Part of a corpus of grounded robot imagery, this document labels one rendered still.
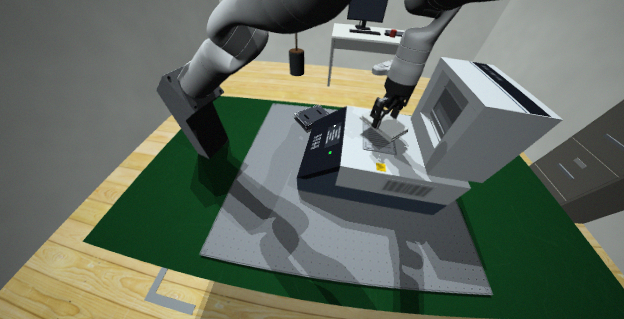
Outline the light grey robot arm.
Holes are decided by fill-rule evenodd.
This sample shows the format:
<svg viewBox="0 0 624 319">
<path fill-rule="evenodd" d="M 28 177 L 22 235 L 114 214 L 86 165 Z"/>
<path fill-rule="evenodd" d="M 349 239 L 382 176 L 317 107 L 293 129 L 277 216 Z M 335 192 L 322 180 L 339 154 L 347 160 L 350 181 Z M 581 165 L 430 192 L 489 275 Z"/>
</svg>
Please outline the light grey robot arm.
<svg viewBox="0 0 624 319">
<path fill-rule="evenodd" d="M 177 80 L 187 95 L 205 98 L 262 52 L 268 31 L 305 31 L 334 19 L 351 1 L 222 0 L 207 23 L 209 39 L 184 66 Z M 416 85 L 435 42 L 460 8 L 467 3 L 487 1 L 496 0 L 404 0 L 410 14 L 434 20 L 425 27 L 406 29 L 394 59 L 374 65 L 372 74 L 388 74 L 396 83 Z"/>
</svg>

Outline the white benchtop thermal cycler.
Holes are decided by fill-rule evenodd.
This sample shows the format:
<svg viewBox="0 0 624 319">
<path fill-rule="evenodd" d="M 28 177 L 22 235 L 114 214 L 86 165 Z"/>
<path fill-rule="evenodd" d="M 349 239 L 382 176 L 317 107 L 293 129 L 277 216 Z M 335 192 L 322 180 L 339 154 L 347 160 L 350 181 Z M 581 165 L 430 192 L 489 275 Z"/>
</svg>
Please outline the white benchtop thermal cycler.
<svg viewBox="0 0 624 319">
<path fill-rule="evenodd" d="M 396 119 L 406 134 L 388 142 L 359 119 L 369 110 L 314 121 L 297 190 L 434 215 L 563 120 L 494 65 L 445 57 Z"/>
</svg>

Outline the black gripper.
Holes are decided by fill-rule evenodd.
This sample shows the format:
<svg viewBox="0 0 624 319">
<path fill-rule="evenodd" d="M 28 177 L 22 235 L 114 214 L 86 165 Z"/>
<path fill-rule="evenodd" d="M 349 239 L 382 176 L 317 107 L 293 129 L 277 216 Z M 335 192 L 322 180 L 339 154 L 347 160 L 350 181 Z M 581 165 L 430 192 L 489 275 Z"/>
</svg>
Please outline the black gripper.
<svg viewBox="0 0 624 319">
<path fill-rule="evenodd" d="M 387 75 L 387 78 L 384 84 L 384 87 L 386 89 L 386 94 L 382 99 L 379 97 L 376 98 L 372 111 L 370 113 L 370 116 L 373 119 L 375 118 L 371 126 L 375 130 L 377 130 L 381 124 L 383 117 L 386 114 L 389 114 L 391 110 L 392 112 L 390 116 L 397 119 L 400 110 L 402 110 L 403 107 L 407 106 L 409 99 L 411 97 L 411 94 L 413 93 L 416 85 L 408 86 L 408 85 L 402 85 L 402 84 L 396 83 L 392 81 L 391 79 L 389 79 Z M 398 97 L 398 96 L 401 96 L 401 97 Z M 385 110 L 384 107 L 386 107 L 387 110 Z"/>
</svg>

